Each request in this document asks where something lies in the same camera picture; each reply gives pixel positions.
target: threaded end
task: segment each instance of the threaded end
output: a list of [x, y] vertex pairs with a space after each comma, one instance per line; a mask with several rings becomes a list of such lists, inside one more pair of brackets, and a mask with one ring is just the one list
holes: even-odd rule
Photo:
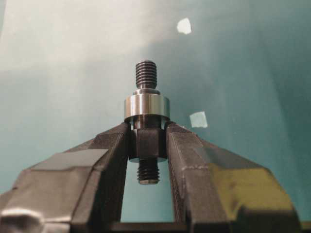
[[138, 89], [156, 88], [156, 64], [145, 60], [136, 64], [136, 86]]
[[139, 161], [138, 182], [140, 184], [156, 184], [159, 182], [157, 159], [142, 159]]

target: teal background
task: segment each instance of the teal background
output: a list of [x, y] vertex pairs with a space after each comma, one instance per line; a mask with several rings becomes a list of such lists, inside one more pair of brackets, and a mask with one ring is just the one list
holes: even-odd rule
[[[270, 168], [311, 220], [311, 1], [0, 0], [0, 192], [25, 167], [122, 122], [134, 67], [153, 60], [171, 117]], [[192, 33], [180, 34], [188, 18]], [[207, 128], [191, 128], [204, 111]], [[122, 221], [173, 221], [167, 163]]]

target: screw thread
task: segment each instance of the screw thread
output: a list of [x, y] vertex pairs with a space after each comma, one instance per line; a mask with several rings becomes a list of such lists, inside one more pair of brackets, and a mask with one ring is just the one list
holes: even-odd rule
[[136, 64], [136, 86], [138, 89], [156, 88], [156, 64], [145, 60]]
[[159, 182], [157, 159], [142, 159], [139, 161], [138, 182], [140, 184], [155, 184]]

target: threaded stud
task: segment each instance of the threaded stud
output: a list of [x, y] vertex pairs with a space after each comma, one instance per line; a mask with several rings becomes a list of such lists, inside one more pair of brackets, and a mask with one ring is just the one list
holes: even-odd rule
[[145, 60], [136, 64], [136, 86], [138, 89], [156, 88], [156, 64]]
[[138, 182], [140, 184], [156, 184], [159, 182], [157, 159], [142, 159], [139, 161]]

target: gray metal surface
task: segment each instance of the gray metal surface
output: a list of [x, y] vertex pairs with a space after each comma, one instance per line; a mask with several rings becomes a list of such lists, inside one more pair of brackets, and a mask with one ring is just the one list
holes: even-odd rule
[[128, 131], [123, 123], [22, 171], [0, 196], [0, 232], [77, 233], [119, 220]]
[[176, 221], [191, 232], [298, 233], [297, 213], [272, 173], [166, 124]]
[[157, 94], [138, 94], [124, 101], [124, 118], [138, 115], [160, 115], [170, 118], [170, 101]]
[[32, 170], [66, 170], [75, 166], [93, 166], [108, 150], [88, 149], [57, 153], [35, 165]]

